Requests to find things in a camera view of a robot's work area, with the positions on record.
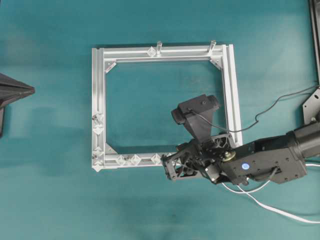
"blue button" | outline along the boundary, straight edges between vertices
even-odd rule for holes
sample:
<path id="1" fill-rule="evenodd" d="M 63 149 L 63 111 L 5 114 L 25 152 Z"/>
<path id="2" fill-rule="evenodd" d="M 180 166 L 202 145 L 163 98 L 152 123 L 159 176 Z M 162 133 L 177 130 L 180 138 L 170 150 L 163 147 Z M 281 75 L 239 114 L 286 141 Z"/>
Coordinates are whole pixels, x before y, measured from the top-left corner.
<path id="1" fill-rule="evenodd" d="M 248 163 L 242 163 L 242 169 L 248 170 L 250 168 L 250 165 Z"/>

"metal pin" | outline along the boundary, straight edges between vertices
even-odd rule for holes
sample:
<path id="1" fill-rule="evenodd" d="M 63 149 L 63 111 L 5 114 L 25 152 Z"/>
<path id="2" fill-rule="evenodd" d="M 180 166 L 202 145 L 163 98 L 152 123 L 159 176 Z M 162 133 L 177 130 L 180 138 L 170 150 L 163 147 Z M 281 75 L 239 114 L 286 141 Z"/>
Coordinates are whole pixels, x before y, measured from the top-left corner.
<path id="1" fill-rule="evenodd" d="M 208 49 L 208 52 L 209 52 L 209 53 L 212 53 L 212 51 L 214 50 L 216 44 L 217 44 L 217 41 L 216 41 L 216 40 L 212 40 L 212 41 L 211 41 L 210 46 L 209 46 L 209 49 Z"/>
<path id="2" fill-rule="evenodd" d="M 162 41 L 156 43 L 156 54 L 159 56 L 161 54 Z"/>

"robotic arm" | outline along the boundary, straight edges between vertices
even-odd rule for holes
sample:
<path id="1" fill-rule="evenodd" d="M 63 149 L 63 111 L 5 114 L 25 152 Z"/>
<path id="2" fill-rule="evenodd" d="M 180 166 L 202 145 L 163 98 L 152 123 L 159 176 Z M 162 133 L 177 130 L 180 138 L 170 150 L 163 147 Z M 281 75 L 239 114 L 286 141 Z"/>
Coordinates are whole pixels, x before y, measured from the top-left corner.
<path id="1" fill-rule="evenodd" d="M 219 107 L 213 95 L 201 95 L 171 112 L 194 139 L 178 145 L 177 153 L 162 157 L 170 180 L 204 177 L 214 184 L 248 185 L 248 179 L 282 184 L 305 176 L 305 158 L 320 154 L 318 119 L 285 135 L 236 147 L 229 133 L 211 136 L 213 113 Z"/>

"wire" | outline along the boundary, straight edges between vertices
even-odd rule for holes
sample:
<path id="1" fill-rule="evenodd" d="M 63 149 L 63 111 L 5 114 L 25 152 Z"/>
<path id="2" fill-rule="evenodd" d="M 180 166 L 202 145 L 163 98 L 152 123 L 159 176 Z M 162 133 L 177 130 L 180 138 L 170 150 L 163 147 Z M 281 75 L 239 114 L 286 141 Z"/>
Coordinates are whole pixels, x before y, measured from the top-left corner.
<path id="1" fill-rule="evenodd" d="M 250 197 L 252 200 L 254 200 L 260 207 L 264 208 L 264 209 L 267 209 L 271 212 L 274 212 L 274 213 L 277 213 L 277 214 L 280 214 L 280 215 L 283 215 L 285 217 L 288 217 L 288 218 L 291 218 L 291 219 L 295 219 L 297 221 L 300 221 L 300 222 L 303 222 L 303 223 L 307 223 L 307 224 L 320 224 L 320 221 L 310 221 L 308 219 L 305 219 L 303 217 L 300 217 L 300 216 L 296 216 L 294 214 L 291 214 L 289 212 L 286 212 L 286 211 L 282 211 L 278 208 L 275 208 L 273 206 L 269 206 L 269 205 L 266 205 L 266 204 L 263 204 L 261 202 L 259 202 L 257 199 L 255 199 L 252 195 L 250 195 L 248 192 L 244 191 L 240 186 L 237 186 L 244 194 L 246 194 L 248 197 Z"/>
<path id="2" fill-rule="evenodd" d="M 315 163 L 307 163 L 306 164 L 307 167 L 320 167 L 320 164 L 315 164 Z M 231 188 L 227 187 L 224 183 L 223 186 L 228 189 L 230 192 L 233 192 L 235 194 L 246 194 L 248 197 L 250 197 L 252 200 L 254 200 L 260 207 L 268 210 L 268 211 L 271 211 L 271 212 L 274 212 L 274 213 L 277 213 L 277 214 L 280 214 L 280 215 L 283 215 L 287 218 L 290 218 L 290 219 L 294 219 L 294 220 L 297 220 L 299 222 L 303 222 L 303 223 L 307 223 L 307 224 L 320 224 L 320 221 L 311 221 L 311 220 L 308 220 L 308 219 L 305 219 L 303 217 L 300 217 L 300 216 L 297 216 L 297 215 L 294 215 L 292 213 L 289 213 L 289 212 L 286 212 L 286 211 L 283 211 L 283 210 L 280 210 L 278 208 L 275 208 L 273 206 L 269 206 L 269 205 L 266 205 L 266 204 L 263 204 L 261 203 L 260 201 L 258 201 L 255 197 L 253 197 L 250 193 L 254 193 L 254 192 L 257 192 L 259 191 L 260 189 L 262 189 L 263 187 L 265 187 L 268 183 L 270 182 L 270 180 L 268 180 L 267 182 L 265 182 L 263 185 L 261 185 L 260 187 L 256 188 L 256 189 L 253 189 L 253 190 L 250 190 L 250 191 L 244 191 L 239 185 L 237 186 L 241 191 L 235 191 L 235 190 L 232 190 Z"/>
<path id="3" fill-rule="evenodd" d="M 315 163 L 307 163 L 307 167 L 320 167 L 320 164 L 315 164 Z"/>
<path id="4" fill-rule="evenodd" d="M 275 168 L 272 170 L 270 176 L 268 176 L 268 178 L 267 178 L 268 181 L 266 181 L 264 184 L 262 184 L 261 186 L 259 186 L 259 187 L 257 187 L 257 188 L 254 188 L 254 189 L 252 189 L 252 190 L 247 191 L 247 193 L 251 194 L 251 193 L 255 193 L 255 192 L 263 189 L 268 183 L 270 183 L 270 179 L 273 178 L 273 176 L 276 174 L 277 170 L 278 170 L 278 168 L 275 167 Z M 244 194 L 242 191 L 236 191 L 236 190 L 233 190 L 233 189 L 229 188 L 229 187 L 228 187 L 225 183 L 223 183 L 223 182 L 222 182 L 222 185 L 223 185 L 226 189 L 228 189 L 229 191 L 231 191 L 231 192 L 233 192 L 233 193 L 235 193 L 235 194 Z"/>
<path id="5" fill-rule="evenodd" d="M 257 188 L 254 188 L 254 189 L 252 189 L 252 190 L 247 191 L 247 193 L 249 193 L 249 194 L 255 193 L 255 192 L 263 189 L 268 183 L 270 183 L 270 180 L 266 181 L 264 184 L 262 184 L 261 186 L 259 186 L 259 187 L 257 187 Z M 236 190 L 233 190 L 233 189 L 229 188 L 224 182 L 222 182 L 222 185 L 223 185 L 226 189 L 228 189 L 230 192 L 233 192 L 233 193 L 235 193 L 235 194 L 245 194 L 245 193 L 242 192 L 242 191 L 236 191 Z"/>
<path id="6" fill-rule="evenodd" d="M 282 95 L 282 96 L 279 96 L 277 98 L 277 100 L 275 100 L 275 102 L 270 106 L 268 107 L 266 110 L 262 111 L 262 112 L 259 112 L 257 115 L 255 115 L 254 119 L 255 119 L 255 122 L 253 124 L 251 124 L 250 126 L 246 127 L 246 128 L 243 128 L 243 129 L 240 129 L 240 130 L 230 130 L 228 128 L 225 128 L 225 127 L 222 127 L 222 126 L 218 126 L 218 125 L 215 125 L 215 124 L 212 124 L 210 121 L 208 121 L 204 116 L 202 116 L 201 114 L 197 113 L 196 111 L 194 110 L 191 110 L 190 112 L 193 113 L 194 115 L 197 115 L 198 117 L 200 117 L 202 120 L 204 120 L 205 122 L 207 122 L 209 125 L 211 125 L 212 127 L 214 128 L 217 128 L 217 129 L 221 129 L 223 131 L 226 131 L 226 132 L 230 132 L 230 133 L 238 133 L 238 132 L 243 132 L 243 131 L 246 131 L 250 128 L 252 128 L 254 125 L 256 125 L 259 120 L 258 120 L 258 117 L 262 114 L 265 114 L 266 112 L 268 112 L 269 110 L 271 110 L 278 102 L 280 99 L 282 98 L 285 98 L 285 97 L 290 97 L 290 96 L 293 96 L 293 95 L 297 95 L 297 94 L 301 94 L 307 90 L 310 90 L 310 89 L 314 89 L 314 88 L 319 88 L 320 87 L 320 84 L 319 85 L 315 85 L 315 86 L 311 86 L 311 87 L 308 87 L 306 89 L 303 89 L 303 90 L 300 90 L 300 91 L 297 91 L 297 92 L 293 92 L 293 93 L 289 93 L 289 94 L 285 94 L 285 95 Z"/>

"black cable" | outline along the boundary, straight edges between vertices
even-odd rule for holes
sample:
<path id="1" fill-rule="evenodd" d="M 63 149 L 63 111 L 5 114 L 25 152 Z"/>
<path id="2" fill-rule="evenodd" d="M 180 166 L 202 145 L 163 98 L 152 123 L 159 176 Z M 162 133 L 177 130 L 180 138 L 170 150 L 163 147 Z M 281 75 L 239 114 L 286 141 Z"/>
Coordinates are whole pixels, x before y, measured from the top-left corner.
<path id="1" fill-rule="evenodd" d="M 259 178 L 259 177 L 255 177 L 253 178 L 253 180 L 257 181 L 257 182 L 262 182 L 262 181 L 265 181 L 265 180 L 271 180 L 274 175 L 276 174 L 276 172 L 278 171 L 278 167 L 275 167 L 272 172 L 270 173 L 269 176 L 267 177 L 262 177 L 262 178 Z"/>
<path id="2" fill-rule="evenodd" d="M 196 111 L 194 110 L 191 110 L 190 112 L 193 113 L 194 115 L 197 115 L 198 117 L 200 117 L 201 119 L 203 119 L 205 122 L 207 122 L 209 125 L 211 125 L 212 127 L 214 128 L 217 128 L 217 129 L 221 129 L 223 131 L 226 131 L 226 132 L 230 132 L 230 133 L 238 133 L 238 132 L 243 132 L 245 130 L 248 130 L 250 128 L 252 128 L 254 125 L 256 125 L 259 120 L 258 120 L 258 117 L 262 114 L 265 114 L 266 112 L 268 112 L 269 110 L 271 110 L 278 102 L 280 99 L 282 98 L 285 98 L 285 97 L 290 97 L 290 96 L 293 96 L 293 95 L 297 95 L 297 94 L 301 94 L 307 90 L 310 90 L 310 89 L 314 89 L 314 88 L 319 88 L 320 85 L 315 85 L 315 86 L 311 86 L 311 87 L 308 87 L 306 89 L 303 89 L 301 91 L 297 91 L 297 92 L 293 92 L 293 93 L 289 93 L 289 94 L 286 94 L 286 95 L 282 95 L 280 97 L 277 98 L 277 100 L 270 106 L 268 107 L 266 110 L 262 111 L 262 112 L 259 112 L 257 115 L 255 115 L 254 119 L 255 119 L 255 122 L 253 124 L 251 124 L 250 126 L 246 127 L 246 128 L 243 128 L 243 129 L 240 129 L 240 130 L 230 130 L 228 128 L 224 128 L 222 126 L 218 126 L 218 125 L 215 125 L 215 124 L 212 124 L 211 122 L 209 122 L 204 116 L 202 116 L 201 114 L 197 113 Z"/>

